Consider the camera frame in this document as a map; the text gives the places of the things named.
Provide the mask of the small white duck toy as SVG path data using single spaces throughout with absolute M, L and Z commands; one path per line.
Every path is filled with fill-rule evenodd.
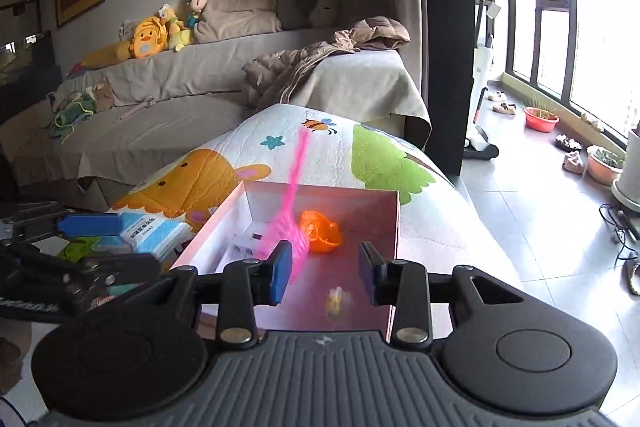
M 330 288 L 324 302 L 324 313 L 328 319 L 338 319 L 346 313 L 349 303 L 349 293 L 341 286 Z

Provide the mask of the yellow plush toy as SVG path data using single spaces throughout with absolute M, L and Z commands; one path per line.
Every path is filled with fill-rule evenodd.
M 192 30 L 187 28 L 177 16 L 174 9 L 165 3 L 157 12 L 160 22 L 167 31 L 167 46 L 169 49 L 179 52 L 186 46 L 190 46 Z

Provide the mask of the white battery holder case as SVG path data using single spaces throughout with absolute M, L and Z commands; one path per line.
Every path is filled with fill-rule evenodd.
M 228 239 L 215 272 L 221 273 L 231 262 L 256 258 L 267 227 L 266 222 L 253 221 L 244 232 L 234 234 Z

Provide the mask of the yellow duck plush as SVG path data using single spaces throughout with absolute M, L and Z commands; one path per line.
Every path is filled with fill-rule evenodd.
M 168 33 L 159 17 L 151 16 L 142 20 L 134 30 L 129 51 L 135 58 L 143 58 L 167 49 Z

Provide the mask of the white upright vacuum cleaner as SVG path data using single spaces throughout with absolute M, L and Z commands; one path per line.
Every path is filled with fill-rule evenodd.
M 499 11 L 494 0 L 475 0 L 473 83 L 464 140 L 464 159 L 491 160 L 499 155 L 498 147 L 489 141 L 484 129 L 477 124 L 488 91 L 487 74 L 494 46 L 494 19 Z

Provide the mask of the white plant pot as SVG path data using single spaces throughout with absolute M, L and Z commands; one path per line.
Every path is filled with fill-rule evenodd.
M 613 196 L 626 208 L 640 212 L 640 138 L 639 128 L 628 134 L 623 171 L 612 183 Z

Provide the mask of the brown puffer jacket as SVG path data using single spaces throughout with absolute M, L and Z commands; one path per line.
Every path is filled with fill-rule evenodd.
M 333 55 L 397 50 L 410 42 L 409 31 L 401 22 L 374 16 L 358 20 L 351 28 L 335 31 L 331 41 L 259 55 L 242 68 L 247 104 L 263 109 L 277 103 L 290 103 L 314 69 Z

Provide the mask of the small doll on sofa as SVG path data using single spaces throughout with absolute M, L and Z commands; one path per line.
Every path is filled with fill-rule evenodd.
M 200 20 L 208 0 L 189 0 L 190 14 L 186 20 L 186 27 L 193 29 Z

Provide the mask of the beige covered sofa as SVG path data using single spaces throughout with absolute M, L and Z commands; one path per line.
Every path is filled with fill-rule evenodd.
M 373 48 L 355 53 L 354 67 L 327 76 L 311 69 L 295 77 L 289 61 L 333 35 L 333 29 L 280 31 L 191 44 L 90 70 L 2 124 L 1 150 L 28 193 L 102 210 L 182 154 L 276 103 L 392 130 L 402 118 L 414 118 L 419 129 L 411 141 L 423 146 L 431 119 L 400 56 L 407 31 L 375 39 Z M 68 138 L 52 138 L 47 125 L 63 98 L 99 83 L 111 86 L 113 107 L 82 122 Z

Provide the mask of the grey plush toy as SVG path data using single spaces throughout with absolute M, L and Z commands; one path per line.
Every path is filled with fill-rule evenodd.
M 332 27 L 340 11 L 340 0 L 277 0 L 276 4 L 284 30 Z

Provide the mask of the colourful children play mat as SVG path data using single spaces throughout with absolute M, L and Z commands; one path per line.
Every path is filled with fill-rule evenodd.
M 194 237 L 180 265 L 214 273 L 228 239 L 279 208 L 299 132 L 310 136 L 295 199 L 337 223 L 343 244 L 310 254 L 282 303 L 255 311 L 261 329 L 387 331 L 393 309 L 373 306 L 360 281 L 358 247 L 448 273 L 473 265 L 511 285 L 520 279 L 473 207 L 424 153 L 366 124 L 293 105 L 248 118 L 154 172 L 115 209 L 186 222 Z M 324 313 L 330 288 L 350 296 L 346 313 Z

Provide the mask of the orange plastic toy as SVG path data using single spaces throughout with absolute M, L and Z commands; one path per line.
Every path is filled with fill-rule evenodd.
M 329 254 L 343 244 L 340 227 L 319 211 L 303 211 L 299 228 L 307 235 L 309 249 L 314 254 Z

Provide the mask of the beige pillow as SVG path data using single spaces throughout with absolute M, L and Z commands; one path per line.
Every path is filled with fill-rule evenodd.
M 208 0 L 193 29 L 198 43 L 212 43 L 282 30 L 278 0 Z

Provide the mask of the flower pot with plant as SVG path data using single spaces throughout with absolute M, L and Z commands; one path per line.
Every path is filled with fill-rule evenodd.
M 593 180 L 611 186 L 624 168 L 625 157 L 599 145 L 587 147 L 587 172 Z

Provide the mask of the blue white tissue pack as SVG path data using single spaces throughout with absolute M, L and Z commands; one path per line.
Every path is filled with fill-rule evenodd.
M 92 247 L 97 254 L 149 254 L 160 263 L 174 262 L 182 244 L 193 237 L 190 225 L 160 213 L 122 212 L 122 231 L 101 237 Z

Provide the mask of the red plastic basin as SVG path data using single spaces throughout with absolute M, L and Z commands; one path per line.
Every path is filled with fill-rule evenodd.
M 538 107 L 525 107 L 524 114 L 526 127 L 541 133 L 550 133 L 560 121 L 558 116 Z

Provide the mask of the green cloth on sofa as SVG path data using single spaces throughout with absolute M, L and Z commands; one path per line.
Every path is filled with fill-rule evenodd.
M 49 122 L 50 137 L 63 142 L 74 132 L 78 124 L 93 116 L 97 111 L 98 102 L 91 89 L 72 92 L 64 98 Z

